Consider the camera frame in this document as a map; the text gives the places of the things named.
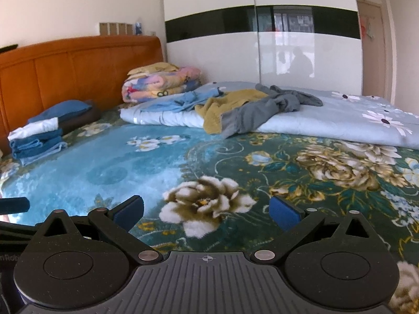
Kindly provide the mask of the white folded shirt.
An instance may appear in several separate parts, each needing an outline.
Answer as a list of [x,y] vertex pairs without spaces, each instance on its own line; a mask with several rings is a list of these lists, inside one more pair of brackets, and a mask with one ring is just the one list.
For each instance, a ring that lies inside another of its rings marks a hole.
[[51,131],[56,131],[58,129],[58,117],[36,121],[33,123],[29,123],[20,128],[16,128],[15,130],[11,131],[8,135],[8,140],[18,140],[30,137],[32,135],[38,135],[41,133],[47,133]]

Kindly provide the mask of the light blue folded garment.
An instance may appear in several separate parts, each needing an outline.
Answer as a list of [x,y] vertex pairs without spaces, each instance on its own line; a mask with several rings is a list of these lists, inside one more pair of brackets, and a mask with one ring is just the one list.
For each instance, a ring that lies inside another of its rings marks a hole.
[[65,148],[68,147],[68,144],[64,141],[54,145],[52,148],[46,150],[45,152],[42,152],[38,155],[34,155],[33,157],[25,157],[25,158],[20,158],[19,162],[21,163],[22,166],[27,166],[32,164],[33,162],[36,162],[38,160],[41,160],[45,157],[54,155],[55,153],[60,152],[61,150],[64,150]]

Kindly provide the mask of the blue pillow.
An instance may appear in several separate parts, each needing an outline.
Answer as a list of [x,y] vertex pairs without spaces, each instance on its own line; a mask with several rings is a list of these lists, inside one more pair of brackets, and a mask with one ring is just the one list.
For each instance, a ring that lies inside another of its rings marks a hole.
[[92,105],[87,104],[86,102],[67,100],[51,106],[49,109],[46,109],[37,116],[28,119],[27,123],[35,123],[37,121],[44,121],[51,118],[57,118],[59,122],[67,121],[88,112],[91,108]]

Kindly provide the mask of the light blue sweatshirt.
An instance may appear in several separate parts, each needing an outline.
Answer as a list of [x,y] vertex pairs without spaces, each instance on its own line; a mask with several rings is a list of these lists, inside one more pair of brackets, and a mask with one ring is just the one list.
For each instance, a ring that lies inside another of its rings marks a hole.
[[164,112],[170,111],[178,113],[181,111],[192,111],[195,106],[204,106],[207,100],[222,97],[224,92],[220,89],[211,89],[207,92],[186,92],[178,97],[172,96],[169,99],[159,99],[153,101],[147,106],[144,104],[140,111],[146,112]]

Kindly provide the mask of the blue bottle on headboard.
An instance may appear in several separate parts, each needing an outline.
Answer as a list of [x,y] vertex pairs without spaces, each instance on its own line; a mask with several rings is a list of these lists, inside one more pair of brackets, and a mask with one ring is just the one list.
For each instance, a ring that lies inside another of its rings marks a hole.
[[140,36],[143,34],[141,23],[137,22],[134,24],[134,33],[136,36]]

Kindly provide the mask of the dark blue folded garment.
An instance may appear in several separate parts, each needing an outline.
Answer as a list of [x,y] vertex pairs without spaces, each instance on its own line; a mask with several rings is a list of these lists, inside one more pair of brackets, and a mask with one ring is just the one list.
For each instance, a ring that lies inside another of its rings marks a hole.
[[46,150],[52,148],[54,145],[63,141],[63,131],[58,128],[56,131],[32,135],[27,138],[11,140],[9,146],[14,159],[33,157]]

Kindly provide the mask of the grey garment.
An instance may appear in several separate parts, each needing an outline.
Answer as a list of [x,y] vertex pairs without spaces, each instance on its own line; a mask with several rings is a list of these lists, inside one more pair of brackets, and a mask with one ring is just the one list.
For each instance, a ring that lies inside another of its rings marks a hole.
[[312,94],[281,89],[276,85],[266,87],[257,84],[256,90],[263,92],[266,96],[258,101],[247,102],[221,115],[223,138],[253,132],[276,114],[299,111],[302,105],[323,106],[322,100]]

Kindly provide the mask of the teal floral bed blanket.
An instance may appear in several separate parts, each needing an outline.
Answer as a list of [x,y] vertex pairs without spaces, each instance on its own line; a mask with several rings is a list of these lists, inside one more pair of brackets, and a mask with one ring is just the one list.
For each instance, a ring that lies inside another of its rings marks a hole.
[[35,225],[56,208],[71,216],[145,203],[132,234],[162,252],[251,251],[280,234],[278,196],[330,216],[360,211],[398,259],[390,306],[418,312],[418,152],[389,145],[199,128],[139,126],[112,110],[64,136],[66,147],[30,165],[1,160],[1,196],[26,197],[12,223]]

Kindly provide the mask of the colourful folded blanket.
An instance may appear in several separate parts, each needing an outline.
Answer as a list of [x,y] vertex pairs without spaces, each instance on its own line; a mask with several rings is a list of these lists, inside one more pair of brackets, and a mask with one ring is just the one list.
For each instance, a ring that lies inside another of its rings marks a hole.
[[140,104],[160,97],[182,94],[201,86],[201,71],[196,67],[181,67],[172,72],[137,73],[122,86],[125,103]]

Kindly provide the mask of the wooden door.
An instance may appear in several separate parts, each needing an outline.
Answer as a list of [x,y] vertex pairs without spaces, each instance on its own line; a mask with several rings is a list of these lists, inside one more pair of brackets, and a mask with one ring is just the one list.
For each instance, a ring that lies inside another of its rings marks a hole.
[[363,54],[364,96],[388,99],[386,38],[381,6],[357,0]]

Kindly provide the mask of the beige pillow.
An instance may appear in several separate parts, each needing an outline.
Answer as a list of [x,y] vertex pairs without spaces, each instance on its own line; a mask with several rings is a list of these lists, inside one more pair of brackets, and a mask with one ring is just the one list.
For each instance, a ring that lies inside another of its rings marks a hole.
[[175,65],[160,62],[132,69],[129,71],[128,75],[150,75],[156,72],[176,72],[178,70],[179,68]]

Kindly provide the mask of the mustard yellow garment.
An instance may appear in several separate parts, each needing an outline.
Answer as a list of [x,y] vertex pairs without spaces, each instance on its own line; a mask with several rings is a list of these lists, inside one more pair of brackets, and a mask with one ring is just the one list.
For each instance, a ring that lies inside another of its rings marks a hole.
[[211,97],[203,105],[196,105],[195,111],[203,118],[203,129],[208,134],[220,134],[223,113],[242,107],[248,102],[258,101],[267,94],[256,89],[242,89],[224,93],[221,97]]

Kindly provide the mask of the brown boxes on headboard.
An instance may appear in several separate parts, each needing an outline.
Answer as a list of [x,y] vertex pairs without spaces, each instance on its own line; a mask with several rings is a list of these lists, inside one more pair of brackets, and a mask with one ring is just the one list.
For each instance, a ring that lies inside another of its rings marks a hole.
[[99,23],[100,36],[132,36],[134,34],[132,24],[123,23]]

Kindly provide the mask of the white glossy wardrobe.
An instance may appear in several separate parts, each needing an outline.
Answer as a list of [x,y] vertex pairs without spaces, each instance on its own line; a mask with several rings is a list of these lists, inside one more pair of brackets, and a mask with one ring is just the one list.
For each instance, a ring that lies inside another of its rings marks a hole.
[[168,59],[208,82],[362,92],[356,0],[163,0]]

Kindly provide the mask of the orange wooden headboard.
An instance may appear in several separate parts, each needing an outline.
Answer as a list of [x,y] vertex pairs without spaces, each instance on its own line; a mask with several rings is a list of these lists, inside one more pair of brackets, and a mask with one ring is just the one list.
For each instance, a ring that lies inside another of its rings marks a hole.
[[62,101],[118,106],[128,72],[161,61],[156,36],[68,38],[1,54],[1,151],[9,154],[12,130]]

